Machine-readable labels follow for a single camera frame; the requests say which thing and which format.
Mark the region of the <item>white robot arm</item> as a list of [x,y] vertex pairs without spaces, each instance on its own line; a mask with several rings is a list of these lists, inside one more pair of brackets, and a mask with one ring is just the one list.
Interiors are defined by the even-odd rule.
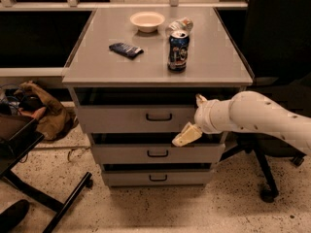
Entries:
[[258,92],[242,91],[223,101],[197,94],[196,105],[194,123],[185,125],[172,140],[174,146],[183,147],[202,134],[231,131],[273,136],[311,154],[311,118],[292,113]]

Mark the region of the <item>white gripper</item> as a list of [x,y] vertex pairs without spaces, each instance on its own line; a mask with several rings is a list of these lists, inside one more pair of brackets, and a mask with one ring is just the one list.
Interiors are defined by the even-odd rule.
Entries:
[[212,109],[219,103],[219,100],[207,100],[203,95],[196,94],[197,109],[194,114],[194,122],[188,122],[182,131],[172,140],[176,147],[183,147],[192,143],[205,134],[220,134],[222,130],[217,129],[212,123]]

